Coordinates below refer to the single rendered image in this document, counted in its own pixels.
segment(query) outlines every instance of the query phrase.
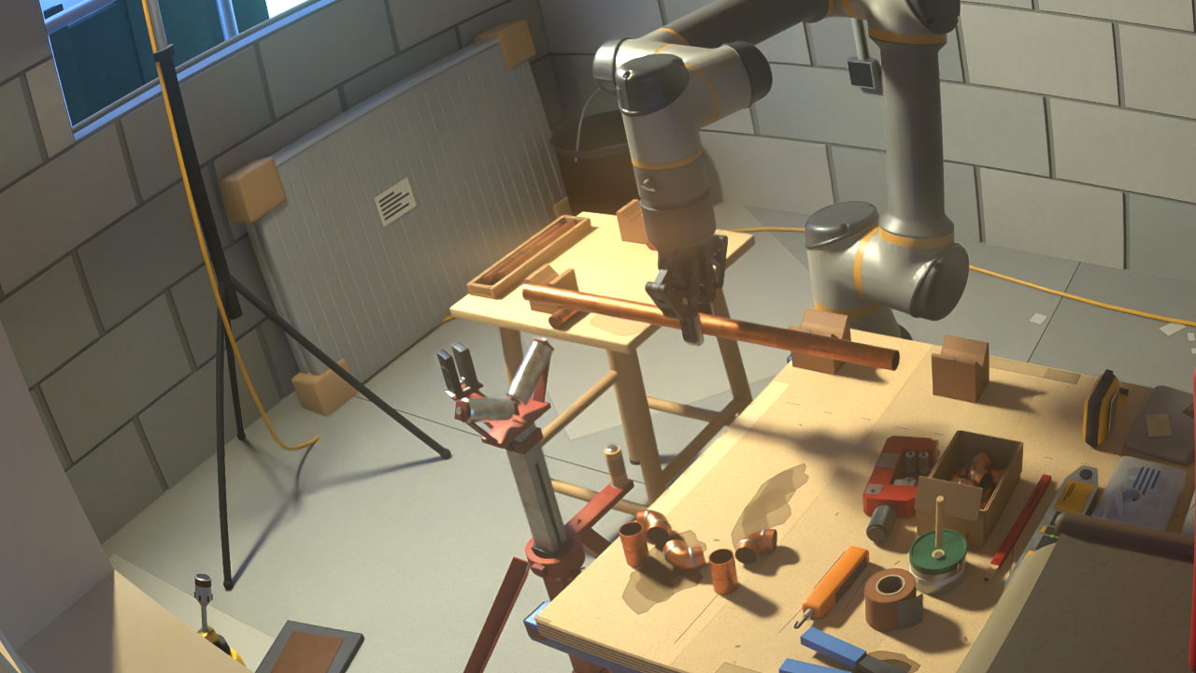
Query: green lid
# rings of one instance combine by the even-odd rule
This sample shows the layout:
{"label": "green lid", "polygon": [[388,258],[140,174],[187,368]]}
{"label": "green lid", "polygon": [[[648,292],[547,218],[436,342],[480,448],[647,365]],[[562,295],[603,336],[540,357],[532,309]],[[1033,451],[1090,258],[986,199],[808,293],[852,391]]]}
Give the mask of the green lid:
{"label": "green lid", "polygon": [[909,565],[922,575],[948,574],[968,556],[968,540],[963,536],[950,528],[942,530],[942,551],[946,552],[941,559],[934,558],[934,531],[922,533],[909,547]]}

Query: white radiator panel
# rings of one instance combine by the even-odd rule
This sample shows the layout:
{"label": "white radiator panel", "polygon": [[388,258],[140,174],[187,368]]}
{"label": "white radiator panel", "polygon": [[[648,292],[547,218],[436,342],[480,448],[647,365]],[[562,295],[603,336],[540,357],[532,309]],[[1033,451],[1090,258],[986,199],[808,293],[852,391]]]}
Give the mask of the white radiator panel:
{"label": "white radiator panel", "polygon": [[[565,197],[531,68],[508,68],[498,42],[396,84],[274,159],[287,200],[249,227],[274,304],[361,379],[431,331],[465,282]],[[376,198],[403,179],[414,204],[384,225]],[[325,372],[292,350],[303,372]]]}

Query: cinder block wall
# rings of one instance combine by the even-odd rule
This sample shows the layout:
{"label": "cinder block wall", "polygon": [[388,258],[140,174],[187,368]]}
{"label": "cinder block wall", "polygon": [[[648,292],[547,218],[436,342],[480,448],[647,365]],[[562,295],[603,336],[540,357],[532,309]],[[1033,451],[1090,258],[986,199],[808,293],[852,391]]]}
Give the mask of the cinder block wall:
{"label": "cinder block wall", "polygon": [[[215,302],[157,88],[72,131],[38,4],[0,0],[0,323],[104,540],[215,452]],[[336,0],[189,65],[183,97],[233,273],[268,298],[216,179],[517,19],[547,55],[536,0]],[[533,67],[555,99],[550,61]],[[233,329],[269,409],[298,372],[285,336],[250,306]],[[257,418],[244,387],[242,410]]]}
{"label": "cinder block wall", "polygon": [[[561,108],[578,118],[602,42],[707,2],[541,4]],[[964,2],[939,59],[958,238],[1196,282],[1192,12],[1191,0]],[[703,133],[722,197],[799,213],[855,198],[883,209],[883,103],[848,81],[848,19],[761,47],[771,93]],[[869,51],[879,57],[874,43]],[[605,94],[596,103],[614,106]]]}

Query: black tripod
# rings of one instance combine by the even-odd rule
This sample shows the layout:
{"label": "black tripod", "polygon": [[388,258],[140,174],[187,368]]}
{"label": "black tripod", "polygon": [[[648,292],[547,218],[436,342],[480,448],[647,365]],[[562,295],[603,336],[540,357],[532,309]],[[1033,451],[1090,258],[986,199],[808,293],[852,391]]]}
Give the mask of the black tripod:
{"label": "black tripod", "polygon": [[[383,399],[374,394],[373,391],[366,388],[364,384],[346,372],[344,368],[338,366],[336,361],[328,356],[328,354],[321,351],[319,348],[306,338],[306,336],[300,334],[298,329],[275,312],[269,304],[255,295],[239,280],[232,276],[228,270],[228,262],[225,258],[224,247],[220,245],[220,235],[216,232],[215,218],[212,214],[212,206],[208,202],[207,189],[203,185],[203,177],[200,175],[200,161],[195,153],[195,141],[191,139],[191,129],[187,122],[187,110],[183,109],[183,96],[178,88],[178,74],[175,72],[175,48],[173,45],[166,43],[166,33],[163,27],[158,0],[146,0],[145,11],[146,25],[150,29],[150,44],[154,50],[154,61],[157,61],[158,65],[158,80],[159,84],[161,84],[163,98],[166,103],[166,116],[169,117],[170,124],[175,131],[175,149],[178,152],[183,181],[187,183],[191,213],[199,221],[200,230],[203,233],[203,244],[208,249],[208,258],[212,261],[212,270],[216,277],[216,288],[220,294],[220,300],[225,306],[225,313],[227,314],[230,323],[242,314],[240,301],[237,299],[237,294],[240,294],[249,302],[257,306],[260,311],[266,313],[266,317],[268,317],[271,322],[281,326],[282,330],[286,331],[287,335],[291,336],[291,338],[307,353],[316,356],[319,362],[324,363],[328,369],[332,371],[334,374],[340,377],[356,392],[365,396],[367,400],[385,412],[386,416],[393,418],[410,434],[419,438],[420,441],[427,445],[432,451],[440,454],[440,458],[445,460],[452,458],[448,449],[441,447],[435,440],[416,428],[415,424],[408,421],[403,415],[398,414],[393,408],[383,402]],[[232,591],[233,588],[232,564],[228,558],[228,501],[225,489],[224,360],[226,353],[228,355],[228,379],[232,390],[232,406],[237,418],[237,439],[245,439],[245,428],[240,418],[240,394],[237,390],[237,365],[232,353],[231,336],[232,335],[225,332],[224,320],[220,318],[218,308],[215,365],[216,482],[220,501],[220,547],[224,561],[224,586],[226,591]]]}

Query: wooden table leg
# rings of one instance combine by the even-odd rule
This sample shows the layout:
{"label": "wooden table leg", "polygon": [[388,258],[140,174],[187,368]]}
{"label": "wooden table leg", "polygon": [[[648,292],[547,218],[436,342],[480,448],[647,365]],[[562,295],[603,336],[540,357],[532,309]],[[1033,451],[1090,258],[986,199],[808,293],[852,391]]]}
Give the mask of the wooden table leg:
{"label": "wooden table leg", "polygon": [[[731,317],[722,289],[714,295],[714,313]],[[751,403],[751,387],[748,385],[748,372],[744,371],[744,360],[739,354],[739,342],[719,339],[719,353],[722,354],[722,366],[727,369],[727,379],[731,381],[732,397],[738,403]]]}
{"label": "wooden table leg", "polygon": [[627,441],[627,458],[639,464],[643,472],[643,485],[648,492],[648,504],[665,491],[664,472],[660,470],[660,453],[657,451],[657,434],[652,429],[652,410],[643,391],[643,374],[640,357],[635,354],[606,351],[610,369],[618,374],[615,383],[615,399],[618,417],[623,422]]}
{"label": "wooden table leg", "polygon": [[523,365],[523,339],[519,338],[518,330],[506,326],[499,328],[499,336],[502,338],[502,361],[507,365],[507,384],[511,384]]}

